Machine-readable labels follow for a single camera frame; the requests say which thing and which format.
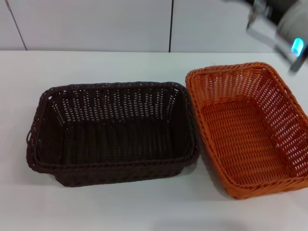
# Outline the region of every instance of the basket rim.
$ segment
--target basket rim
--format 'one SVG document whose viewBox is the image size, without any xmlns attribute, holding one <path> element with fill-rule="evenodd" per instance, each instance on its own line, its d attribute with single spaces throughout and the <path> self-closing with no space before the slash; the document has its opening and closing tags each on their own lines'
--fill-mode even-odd
<svg viewBox="0 0 308 231">
<path fill-rule="evenodd" d="M 69 164 L 69 165 L 61 165 L 61 164 L 46 164 L 37 159 L 37 155 L 35 153 L 35 145 L 33 144 L 35 137 L 34 134 L 38 137 L 40 132 L 40 126 L 42 124 L 43 119 L 39 119 L 36 124 L 36 118 L 39 108 L 44 108 L 42 117 L 44 117 L 46 104 L 48 98 L 52 96 L 54 93 L 58 93 L 61 91 L 72 91 L 72 90 L 116 90 L 116 89 L 133 89 L 133 88 L 148 88 L 148 87 L 162 87 L 162 88 L 174 88 L 180 92 L 182 92 L 186 98 L 185 100 L 185 114 L 190 121 L 190 133 L 191 133 L 191 141 L 192 141 L 192 149 L 185 155 L 176 158 L 169 159 L 157 159 L 157 160 L 137 160 L 137 161 L 129 161 L 129 162 L 104 162 L 104 163 L 91 163 L 91 164 Z M 170 164 L 183 164 L 186 162 L 190 162 L 198 156 L 198 151 L 196 149 L 196 137 L 197 137 L 197 128 L 196 124 L 194 124 L 193 117 L 193 104 L 191 102 L 190 96 L 187 93 L 186 88 L 176 82 L 149 82 L 149 81 L 138 81 L 138 82 L 116 82 L 116 83 L 95 83 L 95 84 L 70 84 L 64 86 L 53 87 L 46 90 L 42 96 L 40 97 L 39 104 L 34 116 L 34 121 L 32 123 L 31 129 L 27 135 L 27 162 L 29 167 L 31 167 L 34 171 L 50 173 L 50 172 L 59 172 L 61 170 L 80 170 L 80 169 L 97 169 L 97 168 L 123 168 L 123 167 L 148 167 L 148 166 L 156 166 L 156 165 L 170 165 Z"/>
<path fill-rule="evenodd" d="M 206 68 L 200 68 L 200 69 L 192 70 L 187 74 L 187 76 L 185 78 L 186 87 L 187 87 L 188 93 L 191 97 L 191 100 L 193 102 L 195 115 L 196 115 L 198 120 L 201 120 L 201 123 L 202 123 L 201 125 L 200 124 L 198 125 L 198 127 L 201 130 L 200 133 L 204 133 L 206 138 L 209 141 L 213 142 L 212 138 L 205 132 L 205 129 L 203 127 L 203 125 L 204 125 L 203 120 L 200 119 L 202 117 L 201 107 L 198 106 L 198 104 L 196 102 L 196 99 L 195 99 L 195 96 L 194 96 L 194 94 L 196 94 L 196 92 L 192 90 L 191 81 L 198 76 L 205 76 L 206 74 L 214 74 L 214 73 L 225 73 L 225 72 L 230 72 L 230 71 L 239 70 L 239 69 L 251 70 L 251 71 L 258 70 L 258 69 L 266 69 L 267 71 L 269 71 L 268 76 L 270 78 L 274 79 L 277 82 L 277 84 L 280 88 L 280 92 L 291 103 L 293 109 L 299 115 L 298 120 L 300 120 L 301 125 L 303 126 L 303 129 L 305 129 L 305 131 L 308 134 L 308 117 L 306 116 L 305 112 L 300 107 L 300 105 L 298 104 L 295 96 L 292 94 L 291 90 L 288 88 L 288 86 L 285 84 L 285 82 L 279 76 L 277 71 L 271 65 L 269 65 L 267 63 L 263 63 L 263 62 L 253 62 L 253 63 L 234 64 L 234 65 L 209 66 L 209 67 L 206 67 Z M 231 178 L 231 176 L 227 173 L 227 171 L 224 168 L 224 166 L 222 165 L 220 159 L 217 157 L 216 149 L 214 147 L 209 145 L 209 150 L 207 151 L 207 153 L 211 157 L 212 162 L 213 162 L 216 170 L 219 171 L 220 173 L 222 173 L 222 174 L 219 173 L 219 177 L 220 177 L 220 180 L 224 183 L 224 186 L 226 188 L 230 188 L 230 189 L 232 188 L 232 189 L 238 189 L 238 190 L 257 189 L 260 186 L 263 186 L 263 187 L 272 187 L 272 186 L 278 186 L 278 185 L 285 186 L 286 183 L 294 184 L 295 181 L 296 182 L 308 181 L 308 176 L 302 176 L 302 177 L 289 177 L 289 178 L 278 179 L 278 180 L 264 181 L 264 182 L 255 183 L 255 184 L 239 184 L 239 183 L 235 182 L 235 180 L 233 180 Z"/>
</svg>

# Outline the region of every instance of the woven pattern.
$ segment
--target woven pattern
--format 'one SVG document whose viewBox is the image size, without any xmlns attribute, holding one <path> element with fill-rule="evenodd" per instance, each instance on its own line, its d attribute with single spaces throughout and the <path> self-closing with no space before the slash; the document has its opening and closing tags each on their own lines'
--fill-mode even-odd
<svg viewBox="0 0 308 231">
<path fill-rule="evenodd" d="M 232 197 L 308 186 L 308 118 L 271 66 L 193 70 L 186 86 L 204 146 Z"/>
<path fill-rule="evenodd" d="M 196 122 L 177 83 L 69 85 L 43 93 L 27 161 L 64 186 L 170 177 L 196 161 Z"/>
</svg>

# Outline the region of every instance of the white wall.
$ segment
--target white wall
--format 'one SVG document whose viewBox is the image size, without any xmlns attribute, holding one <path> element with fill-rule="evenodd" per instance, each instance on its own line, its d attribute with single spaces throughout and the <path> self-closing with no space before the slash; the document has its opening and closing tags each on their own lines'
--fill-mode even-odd
<svg viewBox="0 0 308 231">
<path fill-rule="evenodd" d="M 0 50 L 24 50 L 5 0 L 0 0 Z"/>
<path fill-rule="evenodd" d="M 171 51 L 272 52 L 246 33 L 249 8 L 238 1 L 174 0 Z M 274 38 L 268 23 L 255 23 L 258 31 Z"/>
<path fill-rule="evenodd" d="M 168 51 L 171 0 L 9 0 L 28 50 Z"/>
</svg>

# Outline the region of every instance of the blue light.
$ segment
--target blue light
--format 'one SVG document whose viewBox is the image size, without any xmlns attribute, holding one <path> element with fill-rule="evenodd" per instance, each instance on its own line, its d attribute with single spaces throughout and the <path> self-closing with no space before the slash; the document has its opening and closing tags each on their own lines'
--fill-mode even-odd
<svg viewBox="0 0 308 231">
<path fill-rule="evenodd" d="M 291 52 L 296 57 L 298 57 L 298 56 L 300 56 L 303 48 L 304 48 L 304 41 L 301 38 L 296 38 L 294 40 L 293 46 L 291 48 Z"/>
</svg>

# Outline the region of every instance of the white tabletop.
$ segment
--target white tabletop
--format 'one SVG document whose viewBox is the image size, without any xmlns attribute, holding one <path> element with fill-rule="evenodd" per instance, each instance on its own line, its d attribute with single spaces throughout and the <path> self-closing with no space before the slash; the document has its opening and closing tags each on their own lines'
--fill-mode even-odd
<svg viewBox="0 0 308 231">
<path fill-rule="evenodd" d="M 196 68 L 271 64 L 308 113 L 308 65 L 276 54 L 0 51 L 0 229 L 22 231 L 306 231 L 308 189 L 234 200 L 199 159 L 176 177 L 65 188 L 26 163 L 26 135 L 46 89 L 73 83 L 174 81 Z"/>
</svg>

